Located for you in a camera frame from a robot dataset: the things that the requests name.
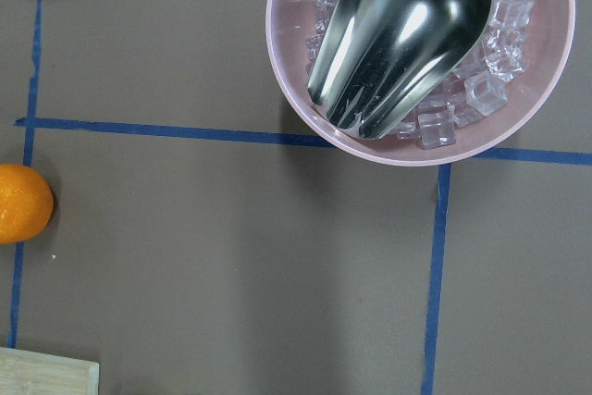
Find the metal ice scoop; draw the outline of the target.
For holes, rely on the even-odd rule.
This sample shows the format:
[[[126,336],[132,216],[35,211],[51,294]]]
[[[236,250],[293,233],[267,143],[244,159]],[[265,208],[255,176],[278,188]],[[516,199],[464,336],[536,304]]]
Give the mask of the metal ice scoop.
[[[338,0],[307,82],[321,115],[390,133],[473,50],[493,0]]]

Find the clear plastic ice cubes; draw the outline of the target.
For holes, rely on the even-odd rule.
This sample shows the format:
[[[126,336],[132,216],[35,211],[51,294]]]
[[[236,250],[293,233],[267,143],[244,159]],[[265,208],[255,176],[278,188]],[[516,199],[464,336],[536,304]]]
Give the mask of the clear plastic ice cubes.
[[[316,32],[306,41],[309,77],[337,2],[313,0]],[[524,28],[533,7],[533,0],[493,0],[473,50],[387,135],[416,139],[432,149],[453,143],[456,129],[504,107],[508,83],[524,71]]]

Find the orange fruit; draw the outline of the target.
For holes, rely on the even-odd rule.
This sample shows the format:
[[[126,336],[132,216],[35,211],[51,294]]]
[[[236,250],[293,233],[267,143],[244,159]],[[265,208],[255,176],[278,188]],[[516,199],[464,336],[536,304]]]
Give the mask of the orange fruit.
[[[30,240],[47,226],[54,197],[45,178],[31,167],[1,165],[1,243]]]

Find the pink bowl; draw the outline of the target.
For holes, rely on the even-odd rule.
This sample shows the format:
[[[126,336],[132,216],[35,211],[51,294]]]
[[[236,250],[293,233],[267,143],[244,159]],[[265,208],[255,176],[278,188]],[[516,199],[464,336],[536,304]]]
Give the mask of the pink bowl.
[[[267,0],[265,35],[277,82],[300,118],[314,131],[314,142],[379,164],[428,167],[482,154],[519,130],[546,102],[567,62],[574,37],[575,0],[535,0],[524,45],[526,71],[507,88],[509,103],[474,125],[458,130],[456,143],[424,150],[388,136],[357,140],[341,132],[314,109],[306,91],[309,62],[304,41],[313,34],[312,0]]]

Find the wooden cutting board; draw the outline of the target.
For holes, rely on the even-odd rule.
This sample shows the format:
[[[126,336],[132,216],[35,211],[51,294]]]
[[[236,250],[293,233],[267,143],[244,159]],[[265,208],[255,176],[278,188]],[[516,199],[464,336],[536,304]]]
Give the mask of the wooden cutting board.
[[[1,348],[2,394],[94,394],[100,365],[39,352]]]

